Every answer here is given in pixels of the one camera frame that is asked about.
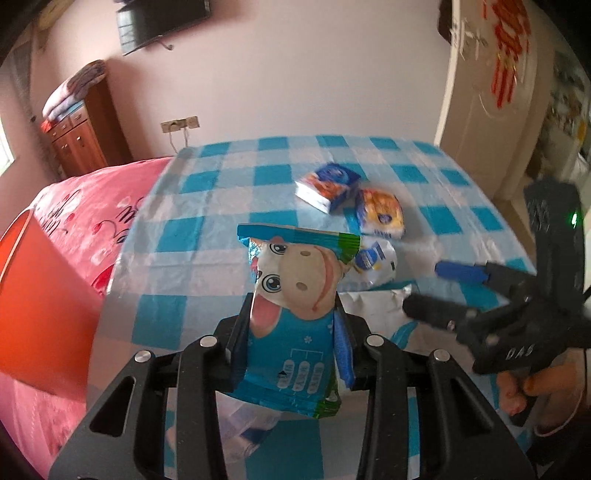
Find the table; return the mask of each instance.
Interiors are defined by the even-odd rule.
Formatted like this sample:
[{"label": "table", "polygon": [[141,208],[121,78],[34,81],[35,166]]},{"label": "table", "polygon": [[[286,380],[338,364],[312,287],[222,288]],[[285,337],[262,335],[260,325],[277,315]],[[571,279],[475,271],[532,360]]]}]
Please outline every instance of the table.
[{"label": "table", "polygon": [[[236,240],[244,222],[277,223],[359,233],[351,204],[325,215],[294,195],[294,180],[335,161],[400,200],[406,234],[393,244],[397,282],[415,281],[439,297],[481,308],[493,292],[434,278],[442,259],[492,260],[533,271],[515,235],[455,162],[433,145],[382,137],[274,137],[184,148],[144,200],[116,263],[90,362],[88,405],[140,349],[183,349],[238,312],[251,291],[246,248]],[[417,335],[407,320],[399,345]],[[478,379],[493,404],[494,377]],[[365,424],[364,397],[350,394],[339,414],[312,420],[285,414],[231,478],[354,478]],[[174,424],[174,400],[167,428]],[[521,443],[527,431],[514,431]],[[174,475],[166,446],[165,473]]]}]

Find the snack bag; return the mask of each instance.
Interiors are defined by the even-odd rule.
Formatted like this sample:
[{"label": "snack bag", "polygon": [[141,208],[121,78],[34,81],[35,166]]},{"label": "snack bag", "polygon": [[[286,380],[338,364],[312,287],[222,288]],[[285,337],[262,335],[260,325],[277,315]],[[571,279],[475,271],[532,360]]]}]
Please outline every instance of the snack bag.
[{"label": "snack bag", "polygon": [[402,207],[391,193],[360,189],[355,198],[355,210],[362,233],[394,239],[404,235]]},{"label": "snack bag", "polygon": [[338,291],[364,291],[377,288],[396,277],[398,257],[392,244],[382,238],[364,236],[351,270],[339,283]]},{"label": "snack bag", "polygon": [[333,355],[337,283],[359,237],[289,226],[238,225],[256,279],[248,367],[231,396],[314,418],[340,407]]},{"label": "snack bag", "polygon": [[360,175],[338,163],[329,163],[295,182],[295,196],[330,213],[355,191]]}]

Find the wall-mounted tv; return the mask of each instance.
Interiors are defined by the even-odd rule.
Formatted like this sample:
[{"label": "wall-mounted tv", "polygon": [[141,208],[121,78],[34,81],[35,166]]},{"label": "wall-mounted tv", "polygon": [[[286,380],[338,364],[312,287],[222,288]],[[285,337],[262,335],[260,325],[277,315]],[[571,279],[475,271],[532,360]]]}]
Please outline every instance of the wall-mounted tv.
[{"label": "wall-mounted tv", "polygon": [[209,0],[131,0],[117,12],[123,55],[209,16]]}]

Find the cow's eye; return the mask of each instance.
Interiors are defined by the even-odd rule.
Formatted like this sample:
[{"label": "cow's eye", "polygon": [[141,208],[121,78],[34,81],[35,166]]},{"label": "cow's eye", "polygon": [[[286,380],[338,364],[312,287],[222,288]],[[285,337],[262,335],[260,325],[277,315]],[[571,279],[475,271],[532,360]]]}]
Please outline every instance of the cow's eye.
[{"label": "cow's eye", "polygon": [[279,275],[272,273],[263,278],[262,288],[269,293],[277,293],[278,291],[281,291],[281,280],[279,279]]},{"label": "cow's eye", "polygon": [[269,248],[274,254],[283,255],[287,250],[287,245],[284,244],[269,244]]}]

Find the plastic bag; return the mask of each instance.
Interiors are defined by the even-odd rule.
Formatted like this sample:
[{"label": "plastic bag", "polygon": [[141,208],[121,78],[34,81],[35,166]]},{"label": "plastic bag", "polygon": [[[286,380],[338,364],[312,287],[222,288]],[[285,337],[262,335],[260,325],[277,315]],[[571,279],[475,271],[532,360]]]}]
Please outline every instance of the plastic bag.
[{"label": "plastic bag", "polygon": [[[226,463],[248,458],[265,440],[281,417],[281,412],[245,403],[216,392],[217,417]],[[176,425],[166,430],[166,441],[174,450]]]},{"label": "plastic bag", "polygon": [[364,236],[353,268],[338,285],[338,291],[364,291],[377,288],[396,277],[398,257],[387,240]]}]

